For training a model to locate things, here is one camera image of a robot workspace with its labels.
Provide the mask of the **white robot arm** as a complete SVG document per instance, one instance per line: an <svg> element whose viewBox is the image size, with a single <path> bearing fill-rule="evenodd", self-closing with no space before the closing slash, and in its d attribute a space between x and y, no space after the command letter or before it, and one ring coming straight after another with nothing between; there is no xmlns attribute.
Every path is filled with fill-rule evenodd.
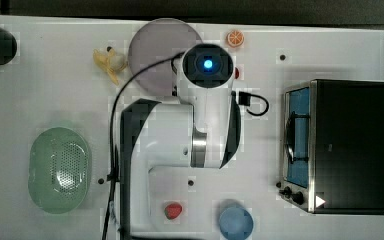
<svg viewBox="0 0 384 240"><path fill-rule="evenodd" d="M122 240L162 238L151 222L149 173L156 167L216 168L235 155L241 113L234 60L222 47L197 44L180 56L177 96L140 98L120 117Z"/></svg>

